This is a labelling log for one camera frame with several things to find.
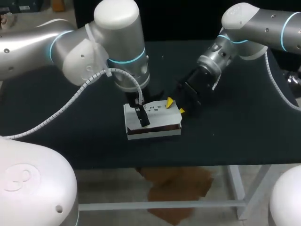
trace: box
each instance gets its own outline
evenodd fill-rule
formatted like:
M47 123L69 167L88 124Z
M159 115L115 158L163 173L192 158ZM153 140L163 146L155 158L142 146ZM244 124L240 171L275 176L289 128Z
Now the box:
M144 106L150 125L141 127L137 113L129 104L124 105L126 133L128 140L151 137L166 137L180 135L182 116L178 106L166 109L166 100L154 101Z
M21 13L39 12L43 5L43 0L19 0L18 8Z
M17 0L0 0L0 15L19 12Z

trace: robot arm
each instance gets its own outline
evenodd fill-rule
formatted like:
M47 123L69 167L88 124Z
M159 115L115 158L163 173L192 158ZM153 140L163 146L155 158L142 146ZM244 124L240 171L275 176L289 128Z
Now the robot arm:
M199 57L197 68L179 82L171 98L185 111L200 107L237 55L254 60L268 47L301 54L300 21L298 12L265 10L248 3L232 6L222 17L223 28L213 45Z
M109 67L131 74L144 95L144 103L156 97L147 88L150 81L139 8L134 0L103 0L95 9L95 20L75 30L65 20L54 20L25 32L2 35L0 81L47 65L56 65L74 85ZM137 86L119 72L113 73L117 87L135 107L142 126L147 114L137 103Z

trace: metal frame bar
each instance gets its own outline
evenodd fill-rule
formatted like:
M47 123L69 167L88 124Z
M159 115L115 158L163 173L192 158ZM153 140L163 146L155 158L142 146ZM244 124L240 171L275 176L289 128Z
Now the metal frame bar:
M247 220L251 215L252 208L265 195L266 191L271 190L280 174L275 168L277 165L262 165L248 192L244 197L245 207L237 209L239 220Z
M235 200L243 200L246 194L238 166L228 166L228 174Z
M122 202L80 204L80 211L95 210L138 210L165 208L214 208L237 207L239 220L246 220L251 209L264 196L267 189L274 185L279 177L272 165L262 165L249 191L245 194L238 166L228 166L228 173L236 200L224 201L174 201L174 202Z
M174 202L121 202L80 204L80 211L95 210L139 210L139 209L166 209L166 208L213 208L213 207L244 207L244 201L174 201Z

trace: black table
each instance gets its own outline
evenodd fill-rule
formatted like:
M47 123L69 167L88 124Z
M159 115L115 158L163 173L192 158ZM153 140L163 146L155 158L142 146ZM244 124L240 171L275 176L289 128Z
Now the black table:
M146 43L151 80L160 81L168 94L210 44ZM269 61L279 87L296 104L271 53ZM77 89L54 67L5 81L0 134L13 135L38 125ZM125 95L112 78L103 76L64 114L20 140L58 151L75 169L301 162L301 113L276 92L263 57L254 61L238 57L224 71L216 96L217 101L198 117L183 121L181 136L128 141Z

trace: gray floor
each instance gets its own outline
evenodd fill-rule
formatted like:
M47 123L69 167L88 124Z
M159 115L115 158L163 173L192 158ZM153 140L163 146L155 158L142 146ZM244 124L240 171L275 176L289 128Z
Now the gray floor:
M67 11L53 13L49 4L45 3L42 12L17 15L15 26L10 32L35 27L55 18L69 20L76 25L72 1L66 3ZM285 165L283 171L294 165ZM205 199L230 199L232 193L224 167L207 167L214 172L214 182ZM240 171L245 189L251 184L259 166L242 166ZM151 183L145 181L134 169L111 169L76 171L79 182L79 202L139 202L147 200ZM269 193L254 208L252 216L247 221L238 221L233 208L195 209L193 215L181 222L181 226L267 226L267 206ZM82 212L80 226L168 226L165 221L148 213L146 210L91 211Z

